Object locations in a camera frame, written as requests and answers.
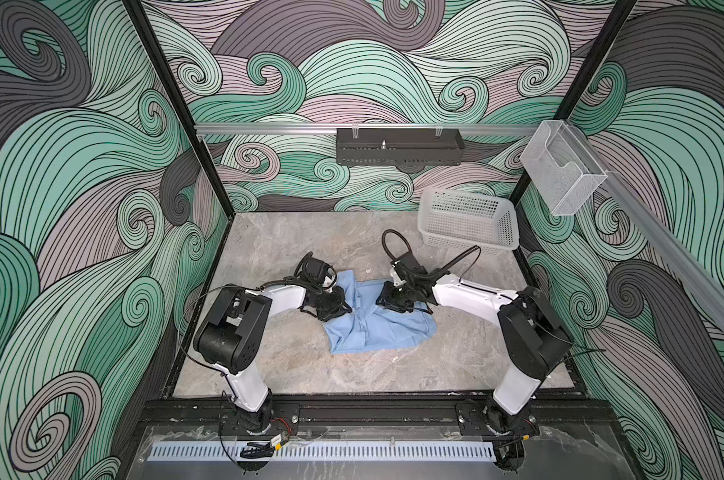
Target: white plastic basket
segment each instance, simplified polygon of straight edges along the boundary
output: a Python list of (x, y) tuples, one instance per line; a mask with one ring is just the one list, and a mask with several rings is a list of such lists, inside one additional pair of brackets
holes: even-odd
[(520, 156), (552, 215), (575, 215), (607, 175), (586, 136), (563, 120), (544, 120)]
[(426, 245), (496, 255), (520, 244), (514, 205), (505, 198), (427, 188), (418, 207), (418, 231)]

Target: robotic arm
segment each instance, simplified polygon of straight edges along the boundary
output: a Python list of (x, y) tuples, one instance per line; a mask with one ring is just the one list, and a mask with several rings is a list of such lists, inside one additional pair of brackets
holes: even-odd
[[(405, 242), (405, 254), (391, 255), (385, 242), (388, 233)], [(448, 271), (479, 247), (429, 274), (398, 232), (384, 232), (383, 244), (392, 259), (392, 281), (384, 284), (378, 305), (397, 312), (412, 312), (415, 302), (452, 306), (500, 326), (511, 363), (492, 395), (497, 414), (488, 417), (498, 433), (510, 430), (515, 416), (571, 346), (570, 335), (548, 299), (532, 287), (521, 292), (500, 290)], [(313, 307), (316, 313), (309, 313), (322, 321), (351, 312), (343, 289), (329, 276), (331, 270), (309, 253), (292, 277), (266, 283), (260, 290), (226, 286), (194, 337), (194, 348), (226, 378), (232, 402), (250, 417), (253, 429), (271, 419), (271, 394), (253, 362), (268, 319), (292, 309), (309, 312), (306, 307)]]

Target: wall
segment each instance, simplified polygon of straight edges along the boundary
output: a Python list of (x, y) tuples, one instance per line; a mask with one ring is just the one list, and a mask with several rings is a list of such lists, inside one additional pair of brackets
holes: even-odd
[(225, 227), (119, 0), (0, 0), (0, 478), (114, 477)]
[[(197, 122), (537, 124), (612, 1), (146, 0)], [(340, 167), (335, 139), (206, 138), (237, 210), (416, 210), (425, 187), (508, 196), (526, 140), (468, 138), (467, 163)]]
[[(640, 2), (646, 8), (654, 2)], [(724, 2), (630, 19), (572, 120), (724, 289)], [(522, 248), (649, 478), (724, 478), (724, 334), (613, 198), (552, 217), (531, 187)]]

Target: gray stone surface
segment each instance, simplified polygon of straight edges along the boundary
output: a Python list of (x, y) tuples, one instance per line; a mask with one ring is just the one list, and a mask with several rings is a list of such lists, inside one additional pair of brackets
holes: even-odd
[[(389, 262), (380, 246), (387, 228), (402, 232), (416, 258), (428, 270), (459, 252), (423, 244), (416, 212), (317, 212), (238, 214), (218, 264), (212, 287), (226, 283), (256, 287), (290, 275), (308, 251), (338, 271), (354, 270), (357, 280), (388, 277)], [(389, 235), (392, 253), (404, 246)], [(460, 274), (473, 260), (464, 260)], [(482, 255), (465, 278), (512, 290), (525, 281), (513, 255)], [(205, 301), (204, 315), (215, 298)], [(343, 355), (330, 354), (330, 342), (315, 318), (298, 312), (275, 317), (266, 325), (256, 363), (275, 393), (405, 392), (491, 389), (509, 364), (500, 328), (469, 313), (434, 308), (436, 334), (420, 346)], [(194, 358), (201, 356), (192, 351)], [(544, 387), (570, 387), (560, 365)], [(220, 396), (225, 382), (215, 372), (186, 360), (175, 396)]]

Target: folded blue fabric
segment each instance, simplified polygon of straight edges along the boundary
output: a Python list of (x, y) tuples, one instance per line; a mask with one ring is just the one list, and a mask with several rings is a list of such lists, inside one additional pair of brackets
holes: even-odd
[[(330, 353), (359, 353), (417, 346), (436, 332), (434, 318), (425, 312), (397, 313), (375, 304), (384, 280), (357, 282), (354, 272), (338, 273), (338, 285), (346, 292), (351, 313), (324, 324)], [(416, 303), (425, 309), (426, 304)]]

